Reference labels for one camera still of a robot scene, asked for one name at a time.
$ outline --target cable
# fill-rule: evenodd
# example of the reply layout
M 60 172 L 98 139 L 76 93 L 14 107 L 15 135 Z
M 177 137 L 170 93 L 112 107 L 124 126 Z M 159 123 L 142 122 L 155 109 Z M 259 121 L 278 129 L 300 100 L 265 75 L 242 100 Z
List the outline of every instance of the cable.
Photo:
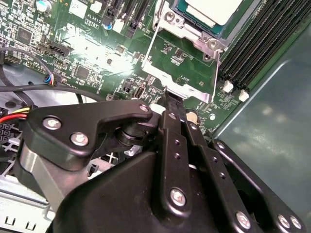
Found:
M 82 96 L 80 94 L 76 94 L 77 96 L 77 99 L 78 99 L 78 102 L 81 104 L 83 103 L 83 99 L 82 99 Z
M 10 82 L 10 80 L 8 80 L 8 78 L 6 77 L 4 70 L 3 70 L 3 66 L 0 66 L 0 79 L 2 80 L 2 82 L 4 83 L 4 85 L 6 86 L 14 86 L 13 83 Z M 30 106 L 30 105 L 34 105 L 33 100 L 24 92 L 22 91 L 16 91 L 14 92 L 20 99 L 21 101 L 23 101 L 26 105 Z
M 7 115 L 7 116 L 4 116 L 4 117 L 1 117 L 0 118 L 0 123 L 3 123 L 7 120 L 11 120 L 11 119 L 15 119 L 15 118 L 22 118 L 22 119 L 25 119 L 27 117 L 26 114 L 11 114 L 11 115 Z
M 23 113 L 23 112 L 28 112 L 30 110 L 30 108 L 21 108 L 21 109 L 18 109 L 14 112 L 12 112 L 12 114 L 14 113 Z
M 97 94 L 79 90 L 66 86 L 50 86 L 46 84 L 39 85 L 24 85 L 24 86 L 0 86 L 0 92 L 10 92 L 10 91 L 34 91 L 34 90 L 57 90 L 57 91 L 67 91 L 75 94 L 80 94 L 86 97 L 89 97 L 96 101 L 105 101 L 104 98 L 100 97 Z
M 16 52 L 21 52 L 24 53 L 30 57 L 32 57 L 35 61 L 37 61 L 40 65 L 42 65 L 42 67 L 48 72 L 48 74 L 50 75 L 49 77 L 51 78 L 51 81 L 49 84 L 53 85 L 54 84 L 54 75 L 53 72 L 44 64 L 44 62 L 42 62 L 39 58 L 37 58 L 36 56 L 34 56 L 33 54 L 31 54 L 28 51 L 25 50 L 21 50 L 21 49 L 17 49 L 17 48 L 13 48 L 13 47 L 5 47 L 5 48 L 0 48 L 0 52 L 2 51 L 16 51 Z

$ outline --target red wire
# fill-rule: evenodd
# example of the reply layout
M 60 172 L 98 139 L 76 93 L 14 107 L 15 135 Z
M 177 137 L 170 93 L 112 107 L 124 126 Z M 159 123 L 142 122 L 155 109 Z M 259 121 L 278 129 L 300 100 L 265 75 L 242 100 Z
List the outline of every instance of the red wire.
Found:
M 1 117 L 0 118 L 0 123 L 6 121 L 6 120 L 11 120 L 11 119 L 14 119 L 14 118 L 26 118 L 27 115 L 26 114 L 14 114 L 14 115 L 8 115 L 8 116 L 4 116 L 4 117 Z

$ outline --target blue wire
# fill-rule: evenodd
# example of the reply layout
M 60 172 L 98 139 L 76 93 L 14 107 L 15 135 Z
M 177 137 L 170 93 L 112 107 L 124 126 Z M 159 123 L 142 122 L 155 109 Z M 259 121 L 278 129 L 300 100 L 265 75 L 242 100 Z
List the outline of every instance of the blue wire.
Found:
M 45 83 L 49 83 L 51 81 L 51 76 L 48 77 L 48 79 L 44 80 Z

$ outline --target ram slot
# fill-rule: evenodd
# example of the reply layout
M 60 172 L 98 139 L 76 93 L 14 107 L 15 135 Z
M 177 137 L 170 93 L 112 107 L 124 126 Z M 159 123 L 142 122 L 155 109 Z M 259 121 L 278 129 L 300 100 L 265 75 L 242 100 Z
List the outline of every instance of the ram slot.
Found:
M 126 22 L 128 22 L 128 20 L 130 19 L 130 16 L 132 15 L 133 10 L 135 9 L 136 2 L 137 2 L 137 0 L 130 0 L 128 2 L 127 6 L 125 7 L 123 15 L 125 15 L 124 19 Z
M 274 34 L 278 33 L 276 26 L 280 21 L 286 16 L 287 10 L 296 9 L 300 0 L 296 1 L 288 1 L 284 5 L 279 5 L 278 9 L 275 10 L 273 17 L 270 21 L 266 22 L 261 28 L 262 34 L 258 35 L 255 40 L 252 41 L 247 47 L 247 50 L 243 53 L 242 62 L 241 60 L 237 62 L 234 66 L 230 68 L 230 77 L 231 79 L 235 79 L 237 73 L 244 68 L 247 64 L 250 64 L 251 61 L 249 59 L 252 58 L 253 54 L 256 52 L 261 52 L 264 46 L 262 45 L 267 38 L 274 38 Z
M 122 6 L 123 0 L 115 0 L 113 4 L 108 7 L 104 17 L 103 17 L 103 24 L 108 25 L 111 22 L 113 22 L 114 18 L 117 16 L 121 6 Z
M 260 58 L 267 53 L 268 49 L 274 46 L 276 40 L 279 40 L 279 37 L 282 35 L 283 31 L 289 29 L 288 27 L 290 26 L 291 22 L 299 14 L 299 12 L 308 1 L 309 0 L 299 1 L 296 3 L 296 6 L 288 9 L 288 12 L 286 14 L 287 19 L 285 21 L 281 21 L 281 23 L 278 24 L 278 27 L 274 28 L 273 33 L 271 33 L 268 39 L 265 40 L 265 42 L 261 45 L 260 49 L 255 50 L 256 52 L 253 53 L 251 59 L 249 59 L 249 62 L 246 63 L 246 66 L 243 69 L 240 69 L 238 75 L 241 82 L 246 78 L 247 74 L 257 65 Z
M 128 29 L 125 33 L 126 37 L 128 37 L 130 39 L 133 37 L 133 35 L 137 29 L 137 26 L 142 21 L 142 18 L 144 17 L 144 15 L 146 13 L 146 9 L 147 9 L 149 3 L 150 3 L 150 0 L 140 1 L 140 4 L 137 7 L 138 11 L 136 12 L 136 15 L 132 19 L 132 22 L 130 23 L 130 26 L 128 27 Z
M 267 62 L 275 55 L 275 53 L 283 46 L 284 42 L 299 28 L 300 22 L 310 17 L 311 14 L 311 5 L 306 7 L 302 14 L 296 16 L 294 22 L 291 22 L 289 30 L 283 30 L 279 38 L 277 38 L 276 43 L 273 47 L 269 48 L 264 55 L 259 58 L 257 65 L 253 67 L 252 70 L 246 73 L 247 78 L 244 80 L 244 85 L 249 85 L 253 79 L 258 75 L 261 69 L 267 64 Z
M 226 72 L 233 64 L 238 60 L 241 53 L 247 48 L 247 45 L 251 42 L 251 39 L 260 31 L 261 26 L 268 20 L 268 17 L 273 13 L 275 5 L 279 4 L 279 1 L 270 0 L 267 1 L 259 15 L 256 16 L 240 39 L 235 43 L 229 54 L 222 61 L 221 70 Z

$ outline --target black cable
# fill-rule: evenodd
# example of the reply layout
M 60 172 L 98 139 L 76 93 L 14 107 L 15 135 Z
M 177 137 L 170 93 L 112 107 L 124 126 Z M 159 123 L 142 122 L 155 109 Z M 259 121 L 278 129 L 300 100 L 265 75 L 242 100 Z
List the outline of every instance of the black cable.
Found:
M 39 58 L 37 58 L 36 56 L 34 56 L 33 54 L 31 54 L 28 51 L 25 50 L 21 50 L 21 49 L 17 49 L 17 48 L 12 48 L 12 47 L 5 47 L 5 48 L 0 48 L 0 52 L 2 51 L 16 51 L 16 52 L 21 52 L 24 53 L 28 56 L 30 56 L 31 58 L 33 58 L 36 62 L 38 62 L 40 65 L 43 66 L 43 68 L 49 73 L 49 75 L 53 75 L 52 71 L 44 64 L 44 62 L 42 62 Z
M 13 83 L 10 82 L 10 80 L 8 80 L 8 78 L 5 76 L 4 70 L 3 70 L 3 66 L 0 66 L 0 79 L 2 80 L 2 82 L 4 83 L 4 85 L 6 86 L 14 86 Z M 15 91 L 14 92 L 20 99 L 21 101 L 23 101 L 27 106 L 31 106 L 34 105 L 33 100 L 24 92 L 22 91 Z
M 76 94 L 76 96 L 77 96 L 78 102 L 83 103 L 82 96 L 80 94 Z
M 80 94 L 86 97 L 89 97 L 93 100 L 96 101 L 105 101 L 104 98 L 100 97 L 97 94 L 80 90 L 80 89 L 75 89 L 71 87 L 66 87 L 66 86 L 50 86 L 50 85 L 45 85 L 45 84 L 39 84 L 39 85 L 24 85 L 24 86 L 0 86 L 0 92 L 10 92 L 10 91 L 35 91 L 35 90 L 56 90 L 56 91 L 67 91 L 67 92 L 72 92 L 75 94 Z

